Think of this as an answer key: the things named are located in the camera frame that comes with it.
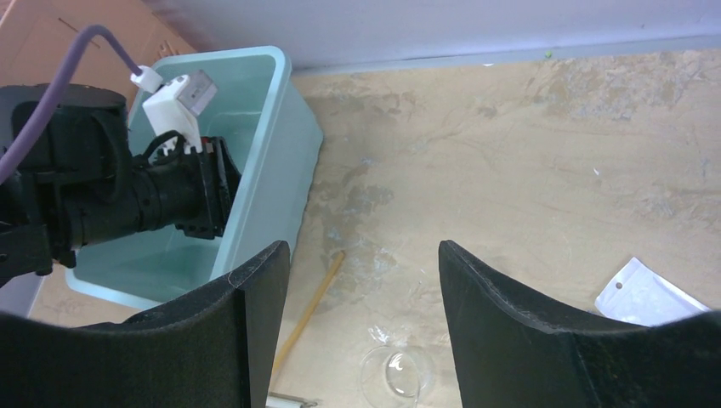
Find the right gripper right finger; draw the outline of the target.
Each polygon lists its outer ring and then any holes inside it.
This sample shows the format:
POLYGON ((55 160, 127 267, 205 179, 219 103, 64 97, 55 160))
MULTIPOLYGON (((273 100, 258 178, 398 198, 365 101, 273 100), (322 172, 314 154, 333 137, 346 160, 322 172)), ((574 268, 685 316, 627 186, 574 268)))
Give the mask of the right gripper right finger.
POLYGON ((638 326, 557 301, 454 241, 438 256, 463 406, 719 406, 717 310, 638 326))

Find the amber rubber tubing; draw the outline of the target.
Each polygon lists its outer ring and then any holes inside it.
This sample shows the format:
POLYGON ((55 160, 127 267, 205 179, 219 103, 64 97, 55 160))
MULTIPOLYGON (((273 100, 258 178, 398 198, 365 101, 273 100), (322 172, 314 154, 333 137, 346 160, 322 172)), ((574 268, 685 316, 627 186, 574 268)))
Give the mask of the amber rubber tubing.
POLYGON ((320 304, 325 293, 327 292, 329 286, 331 285, 332 281, 340 270, 343 261, 345 260, 345 257, 346 255, 344 251, 338 252, 338 255, 332 261, 329 270, 326 272, 326 275, 324 276, 320 285, 317 287, 313 297, 306 305, 306 308, 300 316, 298 323, 295 325, 295 327, 293 327, 286 341, 281 345, 279 351, 276 353, 274 364, 272 366, 272 377, 276 376, 281 371, 281 368, 283 367, 288 355, 291 353, 294 345, 297 343, 306 326, 309 324, 311 317, 313 316, 318 305, 320 304))

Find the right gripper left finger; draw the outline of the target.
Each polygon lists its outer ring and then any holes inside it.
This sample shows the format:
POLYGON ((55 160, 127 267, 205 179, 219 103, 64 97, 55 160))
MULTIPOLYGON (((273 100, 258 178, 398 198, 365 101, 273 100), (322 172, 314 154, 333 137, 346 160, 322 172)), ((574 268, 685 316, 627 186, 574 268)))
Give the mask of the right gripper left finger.
POLYGON ((263 407, 290 249, 121 323, 61 327, 1 316, 4 407, 263 407))

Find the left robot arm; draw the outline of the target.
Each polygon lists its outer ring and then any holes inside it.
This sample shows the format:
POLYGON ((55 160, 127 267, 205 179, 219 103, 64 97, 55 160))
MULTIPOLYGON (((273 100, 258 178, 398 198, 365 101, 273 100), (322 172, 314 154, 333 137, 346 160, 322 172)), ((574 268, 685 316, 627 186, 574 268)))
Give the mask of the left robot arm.
POLYGON ((202 151, 129 149, 125 98, 72 84, 38 141, 1 184, 1 281, 73 268, 83 247, 172 225, 220 237, 241 173, 220 137, 202 151))

